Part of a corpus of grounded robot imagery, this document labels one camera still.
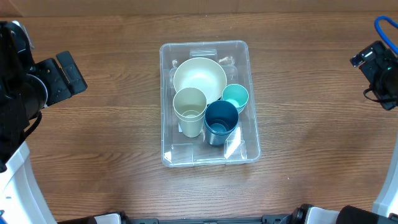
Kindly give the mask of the beige tall cup front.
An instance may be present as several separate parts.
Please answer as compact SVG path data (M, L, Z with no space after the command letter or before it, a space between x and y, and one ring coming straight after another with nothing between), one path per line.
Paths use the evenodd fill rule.
M183 88L178 91L173 99L175 114L185 121L200 119L207 106L205 94L193 87Z

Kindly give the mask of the beige tall cup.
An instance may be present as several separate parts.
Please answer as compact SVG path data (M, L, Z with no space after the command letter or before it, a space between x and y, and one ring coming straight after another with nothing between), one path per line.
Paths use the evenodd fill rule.
M200 119L207 106L205 94L193 87L183 88L178 91L173 99L175 114L185 121Z
M188 110L183 115L178 115L178 123L181 127L182 133L194 138L201 134L204 124L204 114L199 114L197 111Z

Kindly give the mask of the cream bowl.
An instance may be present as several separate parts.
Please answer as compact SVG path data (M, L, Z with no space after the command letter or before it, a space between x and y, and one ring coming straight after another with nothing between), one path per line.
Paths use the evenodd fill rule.
M183 62L174 74L175 91L197 88L206 96L207 104L221 98L227 86L226 72L212 59L197 57Z

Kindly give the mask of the dark blue tall cup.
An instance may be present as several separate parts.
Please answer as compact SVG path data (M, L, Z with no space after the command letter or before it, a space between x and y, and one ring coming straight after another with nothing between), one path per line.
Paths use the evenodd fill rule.
M205 126L217 135L231 133L238 125L239 113L236 107L223 100L214 101L205 110Z
M232 130L227 130L226 126L214 123L211 126L206 126L205 139L212 146L220 146L224 144L232 132Z

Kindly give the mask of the dark blue tall cup front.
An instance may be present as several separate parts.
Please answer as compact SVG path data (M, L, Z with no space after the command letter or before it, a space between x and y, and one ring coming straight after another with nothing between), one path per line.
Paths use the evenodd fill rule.
M214 101L205 110L205 126L217 135L231 133L238 125L239 113L236 107L223 100Z

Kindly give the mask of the mint green small cup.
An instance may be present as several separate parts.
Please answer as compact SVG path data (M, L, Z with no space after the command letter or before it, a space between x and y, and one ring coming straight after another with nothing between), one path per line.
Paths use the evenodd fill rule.
M230 84L223 90L221 99L232 103L236 108L241 108L246 106L249 93L242 85Z

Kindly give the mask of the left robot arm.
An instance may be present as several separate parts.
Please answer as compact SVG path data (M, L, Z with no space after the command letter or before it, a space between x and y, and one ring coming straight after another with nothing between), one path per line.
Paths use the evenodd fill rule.
M70 52L35 62L33 49L20 22L1 22L1 223L55 223L26 139L40 124L42 109L88 87Z

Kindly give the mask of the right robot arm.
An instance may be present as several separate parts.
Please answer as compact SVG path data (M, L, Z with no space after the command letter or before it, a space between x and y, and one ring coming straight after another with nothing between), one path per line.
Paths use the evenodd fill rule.
M373 102L390 111L397 108L397 57L381 41L375 41L351 60L369 81L363 95L373 92ZM372 210L345 206L337 223L397 223L397 148L394 148L384 185L373 203Z

